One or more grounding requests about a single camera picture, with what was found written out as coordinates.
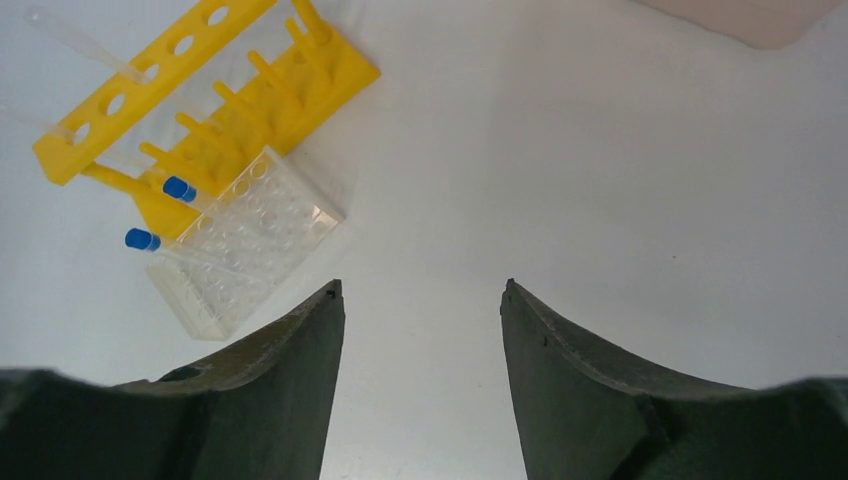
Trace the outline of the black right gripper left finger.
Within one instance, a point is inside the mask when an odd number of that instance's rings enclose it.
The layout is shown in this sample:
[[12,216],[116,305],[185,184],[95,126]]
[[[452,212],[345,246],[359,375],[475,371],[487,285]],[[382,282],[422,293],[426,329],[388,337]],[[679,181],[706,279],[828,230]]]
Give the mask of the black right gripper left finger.
[[345,330],[332,280],[290,313],[156,381],[1,373],[5,479],[316,479]]

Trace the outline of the clear well plate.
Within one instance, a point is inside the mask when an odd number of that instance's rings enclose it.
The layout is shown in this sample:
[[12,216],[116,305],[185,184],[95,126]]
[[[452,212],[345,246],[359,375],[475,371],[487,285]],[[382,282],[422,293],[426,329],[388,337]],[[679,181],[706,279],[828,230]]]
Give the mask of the clear well plate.
[[305,172],[266,147],[214,196],[221,211],[197,213],[176,238],[258,278],[148,253],[146,273],[190,338],[224,341],[293,277],[346,219]]

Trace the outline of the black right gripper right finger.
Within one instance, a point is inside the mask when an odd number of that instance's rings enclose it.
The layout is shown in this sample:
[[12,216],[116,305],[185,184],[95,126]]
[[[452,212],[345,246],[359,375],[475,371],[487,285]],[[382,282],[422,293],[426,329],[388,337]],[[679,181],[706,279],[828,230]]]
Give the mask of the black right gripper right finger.
[[500,307],[531,479],[843,479],[847,382],[687,375],[571,322],[514,280]]

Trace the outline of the yellow test tube rack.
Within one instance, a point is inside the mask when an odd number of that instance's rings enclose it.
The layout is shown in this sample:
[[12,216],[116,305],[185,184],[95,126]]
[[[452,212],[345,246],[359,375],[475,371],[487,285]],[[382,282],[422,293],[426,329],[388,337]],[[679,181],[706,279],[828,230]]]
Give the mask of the yellow test tube rack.
[[155,232],[195,214],[162,191],[177,175],[220,193],[262,150],[285,155],[379,78],[309,1],[200,1],[134,58],[38,6],[26,21],[111,76],[33,144],[57,185],[85,176],[128,194]]

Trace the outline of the pink plastic bin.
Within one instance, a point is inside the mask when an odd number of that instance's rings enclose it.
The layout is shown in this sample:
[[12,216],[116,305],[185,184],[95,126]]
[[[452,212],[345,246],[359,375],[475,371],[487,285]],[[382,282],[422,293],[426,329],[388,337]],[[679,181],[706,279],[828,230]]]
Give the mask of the pink plastic bin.
[[664,14],[759,50],[797,42],[843,0],[641,0]]

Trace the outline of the blue-capped tube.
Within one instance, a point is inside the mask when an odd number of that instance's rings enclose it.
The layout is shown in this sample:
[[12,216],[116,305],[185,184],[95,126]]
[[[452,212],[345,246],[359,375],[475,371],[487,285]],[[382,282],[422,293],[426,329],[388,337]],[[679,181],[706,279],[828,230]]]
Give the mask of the blue-capped tube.
[[163,238],[147,230],[139,228],[129,229],[124,236],[124,243],[131,249],[156,254],[164,258],[174,259],[200,267],[208,267],[249,281],[258,281],[257,277],[226,264],[221,258],[215,257],[204,250],[188,247],[178,241]]
[[223,209],[217,198],[199,190],[178,176],[168,177],[163,183],[162,191],[201,213],[216,212]]

